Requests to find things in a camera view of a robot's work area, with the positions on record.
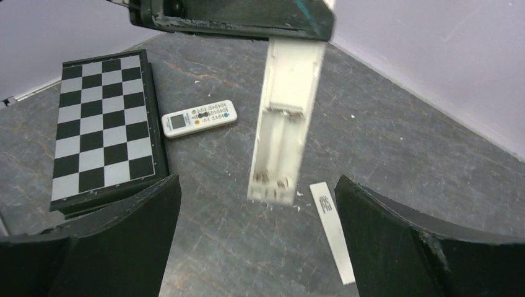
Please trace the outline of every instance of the wall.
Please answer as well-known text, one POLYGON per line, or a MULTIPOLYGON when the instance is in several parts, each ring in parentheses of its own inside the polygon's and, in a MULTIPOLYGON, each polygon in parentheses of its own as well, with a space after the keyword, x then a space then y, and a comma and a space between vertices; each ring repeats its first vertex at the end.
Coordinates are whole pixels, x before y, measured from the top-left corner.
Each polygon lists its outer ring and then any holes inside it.
POLYGON ((61 75, 62 62, 116 53, 157 35, 104 0, 0 2, 0 100, 61 75))
POLYGON ((333 43, 525 159, 525 1, 338 0, 333 43))

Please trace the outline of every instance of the black and white checkered pattern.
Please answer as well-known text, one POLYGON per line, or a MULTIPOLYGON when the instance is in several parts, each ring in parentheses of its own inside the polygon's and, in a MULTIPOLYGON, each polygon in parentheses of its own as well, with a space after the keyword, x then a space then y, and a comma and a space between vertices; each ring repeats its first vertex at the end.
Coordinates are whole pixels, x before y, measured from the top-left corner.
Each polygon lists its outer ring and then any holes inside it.
POLYGON ((51 200, 155 174, 141 60, 65 67, 51 200))

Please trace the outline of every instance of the gray tabletop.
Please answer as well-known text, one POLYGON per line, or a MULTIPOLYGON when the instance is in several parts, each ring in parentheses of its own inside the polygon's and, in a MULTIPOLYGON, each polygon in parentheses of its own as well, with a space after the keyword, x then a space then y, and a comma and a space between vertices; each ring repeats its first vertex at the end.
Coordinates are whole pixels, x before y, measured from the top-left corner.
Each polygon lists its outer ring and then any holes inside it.
MULTIPOLYGON (((167 142, 183 202, 161 296, 357 296, 343 286, 308 185, 340 175, 430 215, 525 236, 525 165, 329 47, 294 207, 246 200, 267 43, 161 35, 139 46, 161 113, 229 99, 238 122, 167 142)), ((0 111, 0 212, 49 213, 59 86, 0 111)))

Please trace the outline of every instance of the chessboard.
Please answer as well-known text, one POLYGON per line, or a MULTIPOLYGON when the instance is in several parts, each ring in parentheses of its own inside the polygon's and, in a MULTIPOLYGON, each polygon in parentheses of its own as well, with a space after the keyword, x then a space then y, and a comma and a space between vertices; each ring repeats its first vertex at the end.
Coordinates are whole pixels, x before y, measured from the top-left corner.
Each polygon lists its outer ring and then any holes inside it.
POLYGON ((146 51, 65 62, 50 210, 91 212, 168 174, 146 51))

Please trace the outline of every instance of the remote control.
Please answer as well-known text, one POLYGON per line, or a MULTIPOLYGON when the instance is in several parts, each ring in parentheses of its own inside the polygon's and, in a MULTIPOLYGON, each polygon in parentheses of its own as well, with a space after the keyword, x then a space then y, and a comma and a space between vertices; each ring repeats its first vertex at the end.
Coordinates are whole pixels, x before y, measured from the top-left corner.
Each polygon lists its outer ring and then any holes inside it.
POLYGON ((237 120, 237 112, 230 100, 202 105, 162 116, 162 129, 169 138, 177 138, 211 129, 237 120))

